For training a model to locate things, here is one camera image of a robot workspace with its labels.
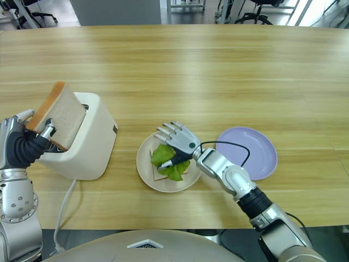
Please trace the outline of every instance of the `wooden table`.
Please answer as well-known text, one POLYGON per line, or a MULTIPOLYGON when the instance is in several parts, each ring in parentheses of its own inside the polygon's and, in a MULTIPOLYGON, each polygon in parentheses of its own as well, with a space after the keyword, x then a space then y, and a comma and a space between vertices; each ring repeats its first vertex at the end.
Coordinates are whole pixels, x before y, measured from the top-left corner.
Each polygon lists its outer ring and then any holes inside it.
MULTIPOLYGON (((247 126, 278 150, 258 185, 307 226, 349 218, 349 31, 255 25, 31 29, 0 35, 0 118, 37 109, 53 83, 101 96, 119 124, 102 178, 79 182, 67 229, 249 228, 218 183, 203 175, 165 194, 136 171, 143 140, 164 121, 203 141, 247 126)), ((34 164, 43 228, 54 228, 71 181, 34 164)))

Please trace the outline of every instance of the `chair leg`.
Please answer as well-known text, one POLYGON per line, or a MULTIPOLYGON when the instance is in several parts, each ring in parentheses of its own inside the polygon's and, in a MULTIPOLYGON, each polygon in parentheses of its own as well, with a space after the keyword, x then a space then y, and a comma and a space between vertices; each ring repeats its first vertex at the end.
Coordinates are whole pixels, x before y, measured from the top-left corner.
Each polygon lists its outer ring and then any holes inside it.
POLYGON ((240 8, 240 11, 239 11, 239 14, 238 14, 238 17, 240 16, 240 14, 241 14, 241 11, 242 11, 242 8, 244 7, 244 5, 245 5, 245 2, 246 2, 246 0, 244 0, 244 2, 242 3, 242 5, 241 5, 241 8, 240 8))
POLYGON ((258 7, 258 10, 257 10, 257 13, 256 13, 256 17, 255 17, 255 24, 257 24, 258 20, 260 20, 261 11, 262 11, 262 5, 260 5, 258 7))
POLYGON ((244 21, 254 20, 254 19, 255 19, 254 16, 252 17, 247 15, 247 16, 244 16, 243 18, 236 20, 235 23, 244 23, 244 21))
POLYGON ((45 18, 45 16, 50 16, 54 20, 55 23, 58 23, 57 18, 55 18, 52 14, 47 14, 47 13, 32 13, 32 16, 40 16, 42 19, 45 18))
POLYGON ((272 25, 272 23, 266 18, 266 16, 262 16, 262 15, 260 15, 259 17, 258 17, 258 20, 259 21, 261 21, 261 22, 263 22, 263 23, 266 23, 267 25, 272 25))
POLYGON ((297 0, 296 5, 293 7, 292 13, 290 13, 290 17, 294 14, 294 11, 296 11, 298 4, 299 4, 300 0, 297 0))

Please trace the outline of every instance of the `floor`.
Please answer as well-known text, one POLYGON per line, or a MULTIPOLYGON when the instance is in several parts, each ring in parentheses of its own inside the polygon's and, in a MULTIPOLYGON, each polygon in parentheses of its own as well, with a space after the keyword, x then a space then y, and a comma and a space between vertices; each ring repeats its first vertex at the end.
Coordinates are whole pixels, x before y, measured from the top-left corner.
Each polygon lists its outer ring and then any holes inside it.
MULTIPOLYGON (((173 24, 193 24, 205 23, 213 24, 214 16, 217 11, 217 6, 220 0, 207 0, 206 9, 204 12, 200 8, 176 8, 172 9, 172 23, 173 24)), ((297 0, 285 0, 283 5, 294 6, 297 0)), ((323 11, 327 8, 333 0, 313 0, 312 5, 304 16, 301 26, 316 26, 316 27, 336 27, 336 25, 343 19, 345 14, 345 7, 349 4, 348 0, 341 0, 339 3, 333 5, 324 15, 323 11)), ((292 17, 290 17, 291 10, 280 9, 262 9, 262 13, 268 15, 269 20, 275 25, 290 25, 293 26, 300 13, 303 10, 307 0, 300 0, 299 6, 292 17)), ((161 6, 161 21, 162 24, 168 23, 166 0, 160 0, 161 6)), ((59 23, 48 17, 43 21, 38 18, 40 23, 46 27, 69 27, 79 26, 80 23, 74 13, 74 10, 69 0, 41 0, 38 4, 32 4, 31 11, 42 11, 45 13, 54 14, 59 23)), ((253 2, 247 0, 242 9, 240 17, 246 12, 255 10, 253 2)), ((233 23, 237 17, 231 17, 233 23)), ((16 30, 16 21, 3 20, 0 21, 0 30, 16 30)))
MULTIPOLYGON (((172 10, 172 23, 174 24, 192 24, 192 23, 214 23, 214 15, 217 10, 219 0, 207 0, 206 9, 178 8, 172 10)), ((323 11, 331 4, 332 0, 314 0, 310 6, 301 26, 316 27, 335 27, 344 15, 347 0, 341 0, 340 3, 333 5, 323 15, 323 11)), ((285 4, 294 5, 294 0, 286 0, 285 4)), ((275 25, 294 25, 300 12, 305 5, 306 0, 301 0, 298 10, 290 17, 288 10, 265 9, 270 21, 275 25)), ((160 0, 161 20, 167 24, 166 0, 160 0)), ((74 13, 69 0, 41 0, 39 5, 30 6, 31 11, 42 11, 52 13, 58 19, 59 23, 55 24, 51 18, 44 21, 38 19, 46 27, 69 27, 80 26, 80 23, 74 13)), ((251 12, 254 10, 254 4, 246 1, 242 10, 251 12)), ((15 21, 0 21, 0 30, 16 30, 15 21)), ((321 227, 309 228, 311 238, 314 242, 315 250, 321 253, 328 261, 349 262, 349 238, 348 234, 342 233, 342 227, 321 227)), ((82 243, 92 241, 99 237, 120 232, 119 230, 61 230, 58 239, 66 249, 81 245, 82 243)), ((54 250, 53 230, 43 230, 44 252, 43 258, 48 258, 54 250)), ((258 233, 252 229, 229 229, 225 230, 221 236, 223 245, 231 251, 239 254, 246 261, 267 261, 257 244, 258 233)))

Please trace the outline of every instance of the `robotic hand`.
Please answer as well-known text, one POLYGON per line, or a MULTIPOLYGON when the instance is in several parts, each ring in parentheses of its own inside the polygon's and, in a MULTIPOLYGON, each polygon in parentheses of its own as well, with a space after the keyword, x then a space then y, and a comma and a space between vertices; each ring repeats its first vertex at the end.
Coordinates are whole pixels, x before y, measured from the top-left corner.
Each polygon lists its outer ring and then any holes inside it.
POLYGON ((25 129, 34 115, 26 110, 0 124, 0 261, 35 261, 42 250, 37 218, 38 198, 26 168, 51 145, 56 132, 51 120, 36 136, 25 129))
POLYGON ((158 169, 178 164, 188 159, 208 176, 218 180, 222 188, 250 218, 252 226, 261 232, 259 244, 267 259, 272 262, 325 261, 317 254, 307 235, 292 219, 257 187, 248 172, 231 163, 213 148, 202 150, 199 138, 179 122, 164 123, 155 136, 171 146, 178 154, 158 169))

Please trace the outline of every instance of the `lettuce leaf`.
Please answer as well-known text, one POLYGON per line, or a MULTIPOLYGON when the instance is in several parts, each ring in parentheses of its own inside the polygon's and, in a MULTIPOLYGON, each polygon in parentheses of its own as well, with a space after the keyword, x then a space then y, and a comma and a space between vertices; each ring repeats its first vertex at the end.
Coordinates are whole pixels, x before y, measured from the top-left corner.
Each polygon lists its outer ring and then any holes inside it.
MULTIPOLYGON (((151 158, 151 162, 153 165, 158 167, 160 164, 170 160, 175 155, 176 155, 176 152, 173 150, 171 146, 161 144, 156 150, 154 150, 151 158)), ((182 173, 186 171, 189 165, 190 165, 190 161, 187 160, 178 165, 170 166, 169 168, 160 170, 158 172, 164 176, 167 176, 171 180, 181 181, 183 180, 182 173)))

